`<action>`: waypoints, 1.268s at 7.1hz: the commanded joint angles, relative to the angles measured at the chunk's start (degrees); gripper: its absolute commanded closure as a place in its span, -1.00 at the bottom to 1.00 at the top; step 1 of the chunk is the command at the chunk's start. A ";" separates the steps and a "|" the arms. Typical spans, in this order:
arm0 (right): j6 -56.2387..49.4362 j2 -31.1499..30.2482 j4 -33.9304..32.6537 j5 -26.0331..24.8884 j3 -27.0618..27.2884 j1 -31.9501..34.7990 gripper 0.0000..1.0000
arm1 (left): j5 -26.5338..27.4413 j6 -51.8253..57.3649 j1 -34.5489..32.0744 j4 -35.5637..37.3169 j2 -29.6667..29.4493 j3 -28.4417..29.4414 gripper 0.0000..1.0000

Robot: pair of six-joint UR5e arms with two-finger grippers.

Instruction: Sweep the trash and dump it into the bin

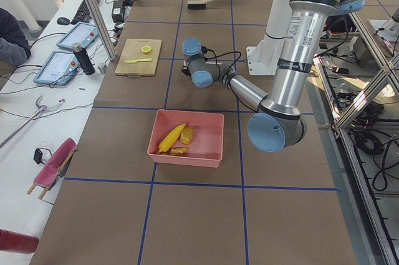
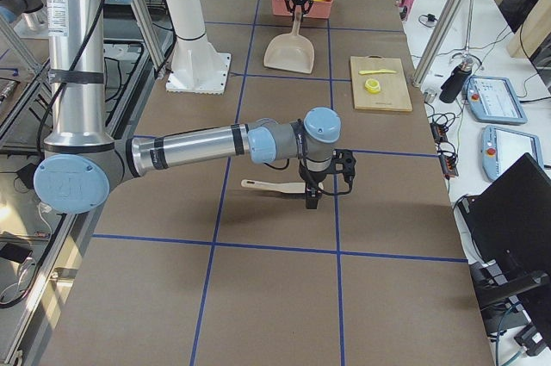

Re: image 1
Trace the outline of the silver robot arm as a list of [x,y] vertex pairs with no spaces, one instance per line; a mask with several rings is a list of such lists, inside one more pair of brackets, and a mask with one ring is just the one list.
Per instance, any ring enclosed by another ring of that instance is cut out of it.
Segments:
[[298,108],[322,31],[329,16],[363,8],[365,0],[289,0],[292,10],[287,34],[277,61],[271,91],[266,93],[226,64],[208,64],[195,37],[184,40],[186,73],[198,88],[224,84],[243,104],[256,110],[248,136],[261,151],[279,152],[300,142],[306,133]]

